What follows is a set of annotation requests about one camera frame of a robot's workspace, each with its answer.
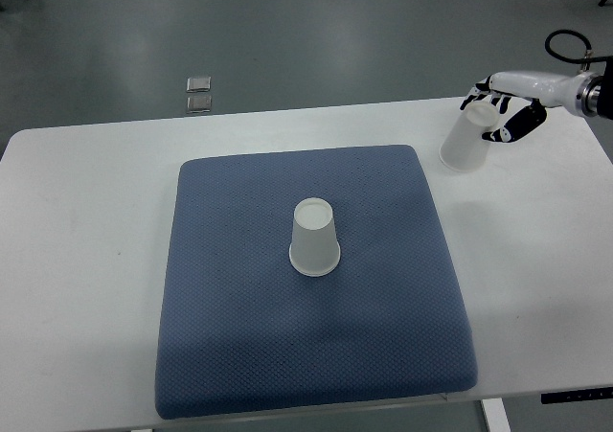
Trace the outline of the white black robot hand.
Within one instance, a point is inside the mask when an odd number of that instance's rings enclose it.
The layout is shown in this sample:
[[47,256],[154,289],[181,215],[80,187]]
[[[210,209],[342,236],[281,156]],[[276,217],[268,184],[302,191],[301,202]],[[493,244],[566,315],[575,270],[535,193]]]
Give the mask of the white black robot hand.
[[550,109],[562,108],[569,114],[589,118],[582,113],[579,92],[587,92],[588,83],[596,80],[596,73],[582,72],[573,77],[531,71],[495,73],[475,83],[460,108],[472,102],[489,99],[501,114],[508,110],[513,98],[529,104],[515,113],[503,125],[482,138],[493,143],[514,143],[526,137],[547,120]]

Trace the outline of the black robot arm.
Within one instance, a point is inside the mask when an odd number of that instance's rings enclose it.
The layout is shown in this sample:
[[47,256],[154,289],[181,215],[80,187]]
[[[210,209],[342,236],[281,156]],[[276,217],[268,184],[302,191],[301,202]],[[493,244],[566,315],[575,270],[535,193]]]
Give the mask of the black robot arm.
[[[552,42],[556,36],[569,35],[578,39],[584,47],[582,57],[568,57],[557,52]],[[544,42],[545,51],[553,58],[565,63],[578,65],[584,72],[595,63],[604,64],[604,72],[596,75],[595,81],[588,83],[587,92],[579,92],[579,104],[583,114],[587,116],[599,116],[608,120],[612,119],[612,56],[595,57],[590,40],[580,32],[560,29],[550,33]]]

